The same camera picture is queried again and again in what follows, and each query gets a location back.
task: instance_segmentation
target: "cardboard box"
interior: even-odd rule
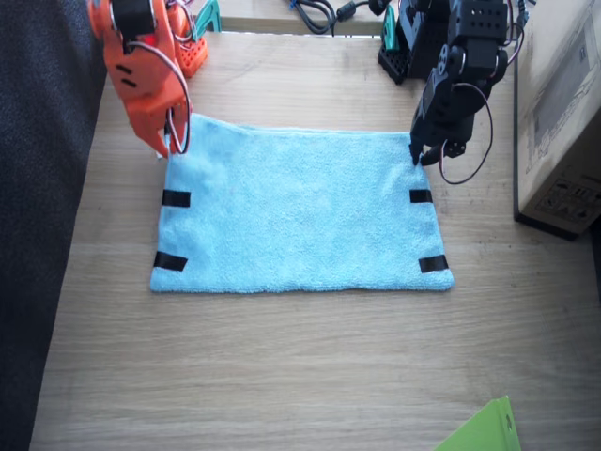
[[[567,239],[601,214],[601,0],[532,9],[516,67],[516,220]]]

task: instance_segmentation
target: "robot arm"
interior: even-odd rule
[[[441,146],[451,158],[465,152],[474,115],[507,69],[507,53],[501,47],[506,41],[507,6],[502,0],[453,3],[448,43],[430,72],[411,125],[414,164],[424,146],[431,149],[422,156],[423,165],[439,161]]]
[[[197,21],[190,0],[88,0],[88,15],[135,134],[163,157],[190,144],[192,103],[185,78],[208,56],[207,27],[221,31],[217,0]],[[162,133],[170,136],[169,147]]]
[[[508,7],[503,0],[401,0],[393,25],[389,3],[370,2],[376,14],[387,11],[379,63],[398,85],[427,79],[411,126],[413,163],[436,163],[442,146],[449,157],[461,155],[475,113],[507,69]],[[431,150],[422,156],[424,146]]]

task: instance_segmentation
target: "wooden surface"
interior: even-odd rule
[[[191,89],[219,119],[406,131],[421,95],[387,78],[376,39],[208,43]],[[456,288],[203,296],[148,290],[165,164],[107,84],[32,449],[427,450],[503,395],[524,450],[598,449],[591,245],[513,222],[512,86],[493,92],[476,179],[428,169]],[[487,122],[449,177],[479,162]]]
[[[330,0],[334,10],[347,3],[347,0]],[[294,9],[289,9],[290,0],[220,0],[222,26],[225,31],[252,31],[255,33],[291,33],[310,34],[307,25]],[[191,11],[197,13],[203,6],[196,0]],[[324,15],[314,8],[305,11],[316,22],[325,24]],[[368,6],[357,7],[352,19],[335,26],[336,35],[379,36],[382,31],[384,15],[377,17]]]

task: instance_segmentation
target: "teal component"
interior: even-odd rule
[[[193,33],[194,42],[198,42],[206,31],[222,31],[222,16],[219,13],[217,0],[208,0],[196,16],[196,29]]]
[[[394,8],[391,5],[386,7],[386,15],[384,15],[384,26],[382,27],[382,42],[386,46],[386,52],[401,50],[401,46],[396,36],[396,24],[394,20]]]
[[[521,451],[509,397],[490,401],[435,451]]]

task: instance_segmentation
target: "light blue towel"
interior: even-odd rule
[[[452,287],[428,180],[408,140],[193,115],[188,153],[168,163],[150,287]]]

